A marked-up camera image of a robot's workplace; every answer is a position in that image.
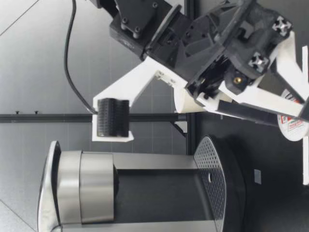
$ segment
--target black cable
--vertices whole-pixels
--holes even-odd
[[[84,106],[86,107],[86,109],[90,113],[97,115],[98,114],[97,111],[91,105],[89,105],[89,103],[85,100],[85,98],[83,98],[83,96],[80,94],[80,92],[75,87],[74,83],[72,82],[72,79],[71,79],[71,76],[70,76],[70,73],[69,73],[69,69],[68,69],[68,51],[69,51],[70,37],[71,37],[72,27],[73,27],[73,23],[74,23],[74,19],[75,19],[75,14],[76,14],[76,0],[72,0],[72,15],[71,15],[71,19],[70,19],[70,24],[69,24],[67,38],[66,38],[66,44],[65,44],[65,50],[64,50],[64,70],[65,70],[65,73],[66,73],[68,83],[71,86],[74,93],[82,101],[82,103],[84,104]]]
[[[8,29],[10,29],[22,16],[25,15],[25,13],[27,13],[32,7],[35,6],[35,4],[37,4],[40,0],[37,0],[36,2],[34,2],[28,9],[26,9],[16,20],[14,20],[13,23],[11,23],[3,32],[1,32],[0,36],[2,36]]]

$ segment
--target gray floor tile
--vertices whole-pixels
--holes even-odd
[[[153,96],[153,113],[172,113],[171,96]]]
[[[132,153],[133,152],[133,142],[112,143],[112,152]]]
[[[134,153],[153,153],[153,140],[151,138],[135,138],[133,141]]]
[[[171,154],[172,139],[171,138],[154,138],[155,154]]]
[[[91,142],[91,151],[112,152],[112,144],[108,142]]]
[[[153,123],[154,138],[171,138],[172,125],[169,122],[154,122]]]
[[[90,150],[90,123],[69,124],[69,150]]]
[[[132,122],[130,130],[134,138],[152,138],[153,125],[149,122]]]
[[[0,201],[0,230],[3,232],[34,232],[20,216]]]

